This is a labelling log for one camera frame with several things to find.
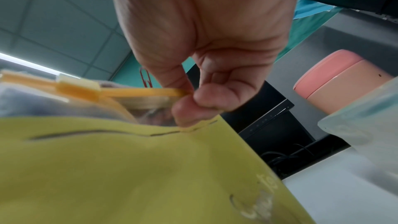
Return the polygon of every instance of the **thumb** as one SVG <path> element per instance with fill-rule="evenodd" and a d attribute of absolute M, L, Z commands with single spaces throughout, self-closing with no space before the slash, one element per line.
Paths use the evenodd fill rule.
<path fill-rule="evenodd" d="M 163 88 L 180 88 L 194 91 L 194 87 L 182 65 L 174 67 L 143 67 L 155 77 Z"/>

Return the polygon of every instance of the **white desk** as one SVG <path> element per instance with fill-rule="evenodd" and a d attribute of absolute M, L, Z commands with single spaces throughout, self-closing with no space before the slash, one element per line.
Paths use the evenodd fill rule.
<path fill-rule="evenodd" d="M 398 224 L 398 177 L 352 147 L 283 183 L 317 224 Z"/>

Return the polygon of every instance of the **hand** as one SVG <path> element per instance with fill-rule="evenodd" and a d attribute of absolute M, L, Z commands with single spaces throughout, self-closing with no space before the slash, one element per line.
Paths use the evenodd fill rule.
<path fill-rule="evenodd" d="M 252 98 L 285 47 L 297 0 L 114 0 L 138 62 L 167 88 L 200 87 L 173 107 L 180 126 L 232 111 Z"/>

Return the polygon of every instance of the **teal wall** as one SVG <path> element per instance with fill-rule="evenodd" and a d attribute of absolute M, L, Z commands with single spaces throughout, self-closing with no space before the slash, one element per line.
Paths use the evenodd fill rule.
<path fill-rule="evenodd" d="M 185 62 L 182 63 L 182 66 L 184 67 L 185 72 L 187 72 L 194 64 L 194 60 L 192 58 L 188 58 Z M 144 84 L 140 75 L 140 67 L 140 63 L 138 63 L 134 55 L 131 54 L 126 62 L 123 64 L 123 66 L 119 69 L 117 74 L 112 78 L 112 81 L 127 86 L 143 88 Z M 160 84 L 156 81 L 155 77 L 153 77 L 152 75 L 150 76 L 150 80 L 152 81 L 152 86 L 154 88 L 161 87 Z"/>

